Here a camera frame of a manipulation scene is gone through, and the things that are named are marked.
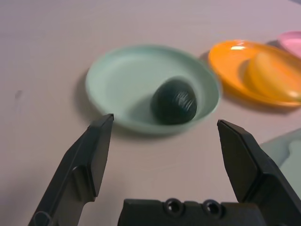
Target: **table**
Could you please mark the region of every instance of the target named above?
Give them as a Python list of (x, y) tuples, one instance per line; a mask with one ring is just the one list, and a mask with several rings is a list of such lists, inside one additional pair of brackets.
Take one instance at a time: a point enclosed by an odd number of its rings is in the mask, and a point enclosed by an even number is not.
[[(64, 153), (99, 117), (84, 79), (105, 52), (142, 43), (204, 58), (217, 42), (273, 41), (300, 30), (300, 0), (4, 0), (0, 3), (0, 224), (26, 225)], [(80, 226), (116, 226), (123, 199), (236, 201), (217, 120), (259, 143), (301, 127), (301, 110), (280, 112), (223, 98), (186, 133), (133, 136), (114, 128), (100, 195)]]

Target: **screw hole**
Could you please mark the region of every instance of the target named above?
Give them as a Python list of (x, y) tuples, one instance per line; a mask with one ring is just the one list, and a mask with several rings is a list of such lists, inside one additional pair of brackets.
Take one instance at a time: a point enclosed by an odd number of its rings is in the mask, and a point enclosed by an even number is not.
[(179, 217), (184, 212), (184, 205), (177, 199), (168, 199), (163, 206), (166, 213), (172, 217)]
[(179, 205), (176, 202), (170, 201), (167, 204), (167, 208), (169, 211), (172, 211), (173, 213), (177, 213), (180, 210)]
[(218, 214), (220, 211), (220, 208), (215, 203), (208, 203), (206, 208), (211, 214)]
[(207, 200), (203, 203), (203, 210), (215, 219), (220, 219), (223, 216), (223, 207), (214, 200)]

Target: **pink plate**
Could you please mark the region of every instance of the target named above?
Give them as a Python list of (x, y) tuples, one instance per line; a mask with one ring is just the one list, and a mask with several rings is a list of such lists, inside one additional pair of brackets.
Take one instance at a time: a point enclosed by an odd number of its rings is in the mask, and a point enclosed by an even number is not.
[(301, 59), (301, 31), (282, 33), (278, 42), (286, 51)]

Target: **orange object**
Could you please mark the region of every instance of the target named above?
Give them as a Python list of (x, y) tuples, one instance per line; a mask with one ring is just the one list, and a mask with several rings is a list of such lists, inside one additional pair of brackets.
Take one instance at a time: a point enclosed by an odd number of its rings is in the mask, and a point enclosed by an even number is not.
[(278, 55), (259, 53), (253, 57), (245, 76), (266, 97), (282, 101), (301, 101), (301, 67)]
[(301, 106), (299, 101), (287, 101), (276, 96), (272, 98), (263, 95), (250, 78), (245, 76), (250, 59), (259, 53), (275, 55), (294, 65), (301, 64), (299, 59), (280, 49), (245, 40), (224, 41), (213, 46), (209, 53), (209, 62), (220, 76), (224, 89), (236, 96), (270, 106)]

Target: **dark green egg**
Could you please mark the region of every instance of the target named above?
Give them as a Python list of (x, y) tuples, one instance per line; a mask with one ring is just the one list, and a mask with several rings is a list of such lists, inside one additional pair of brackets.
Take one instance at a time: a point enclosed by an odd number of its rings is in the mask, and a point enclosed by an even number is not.
[(192, 87), (179, 79), (162, 84), (151, 99), (151, 111), (163, 124), (183, 124), (197, 112), (196, 95)]

